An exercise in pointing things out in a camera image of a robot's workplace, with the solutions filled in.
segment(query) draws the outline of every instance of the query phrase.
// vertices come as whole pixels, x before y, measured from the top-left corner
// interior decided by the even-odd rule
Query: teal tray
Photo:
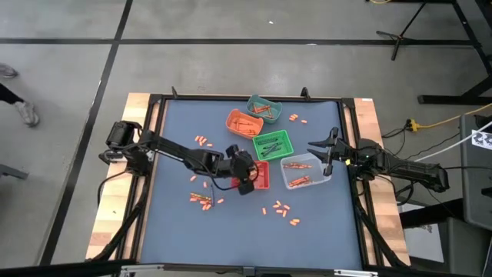
[[[268,111],[260,112],[260,113],[253,112],[254,111],[253,105],[256,105],[257,108],[260,108],[265,105],[269,105],[272,117],[271,118],[267,117],[268,115],[270,115]],[[267,99],[263,99],[258,95],[252,95],[249,98],[248,103],[246,104],[246,109],[248,110],[249,115],[254,116],[256,118],[262,118],[264,122],[268,124],[273,124],[277,121],[278,117],[282,113],[282,103],[275,103],[272,101],[268,101]]]

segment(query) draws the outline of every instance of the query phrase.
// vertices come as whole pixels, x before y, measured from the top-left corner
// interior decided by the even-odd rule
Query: orange object
[[[239,121],[243,122],[244,125],[248,125],[247,131],[240,130],[241,126],[239,125]],[[263,119],[246,115],[239,112],[239,110],[235,108],[231,111],[231,113],[229,113],[228,119],[225,121],[225,125],[228,127],[230,132],[240,135],[246,139],[253,139],[253,137],[258,135],[263,128]]]

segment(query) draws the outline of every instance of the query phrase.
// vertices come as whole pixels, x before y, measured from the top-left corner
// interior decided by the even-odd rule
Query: concrete floor
[[[492,49],[490,29],[474,2],[460,4],[480,42]],[[124,5],[125,0],[0,1],[0,37],[114,38]],[[399,32],[417,9],[361,0],[134,0],[123,38],[373,39],[379,38],[376,30]],[[466,38],[453,9],[442,5],[428,5],[407,35]],[[0,179],[0,250],[8,253],[0,267],[37,262],[109,49],[0,44],[0,61],[21,72],[2,83],[31,99],[42,118],[29,129],[12,107],[0,105],[0,163],[31,173],[23,182]],[[416,100],[420,94],[459,95],[484,78],[473,49],[404,47],[396,62],[391,51],[382,46],[120,45],[53,262],[85,257],[97,186],[107,172],[97,156],[129,92],[169,93],[173,85],[180,93],[298,95],[307,86],[312,95],[373,98],[382,132],[410,117],[427,124],[474,108]],[[457,122],[407,134],[401,157],[455,133]],[[402,140],[384,143],[396,151]],[[459,149],[428,161],[459,165]],[[436,195],[441,201],[461,196],[460,172],[451,172],[450,180],[451,189]],[[435,203],[420,187],[414,199]]]

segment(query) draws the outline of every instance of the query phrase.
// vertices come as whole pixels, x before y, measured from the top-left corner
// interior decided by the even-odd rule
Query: yellow cable
[[[388,2],[391,2],[391,0],[384,0],[384,1],[382,1],[382,2],[378,2],[378,1],[375,1],[375,0],[371,0],[371,3],[373,3],[373,4],[386,4],[386,3],[388,3]]]
[[[473,111],[467,112],[467,113],[465,113],[465,115],[471,115],[471,114],[474,114],[474,113],[479,112],[479,111],[481,111],[481,110],[484,110],[484,109],[486,109],[486,108],[488,108],[488,107],[490,107],[490,106],[492,106],[492,103],[490,103],[489,105],[485,105],[485,106],[483,106],[483,107],[481,107],[481,108],[478,108],[478,109],[476,109],[476,110],[473,110]],[[416,132],[416,131],[417,131],[418,129],[420,129],[420,128],[433,128],[433,127],[436,127],[436,126],[439,126],[439,125],[443,125],[444,123],[452,122],[453,120],[456,120],[456,119],[458,119],[458,118],[460,118],[460,117],[461,117],[461,115],[456,115],[456,116],[454,116],[454,117],[452,117],[452,118],[449,118],[449,119],[446,119],[446,120],[443,120],[443,121],[441,121],[441,122],[434,123],[434,124],[431,124],[431,125],[420,125],[420,124],[418,124],[418,123],[415,123],[414,132]]]

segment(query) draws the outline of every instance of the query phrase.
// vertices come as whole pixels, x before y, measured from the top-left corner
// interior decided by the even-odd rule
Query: shoe
[[[18,75],[18,72],[12,67],[0,63],[0,76],[3,78],[14,78]]]
[[[29,126],[34,127],[39,123],[39,116],[34,110],[34,105],[29,102],[16,102],[14,106],[22,117],[22,121]]]

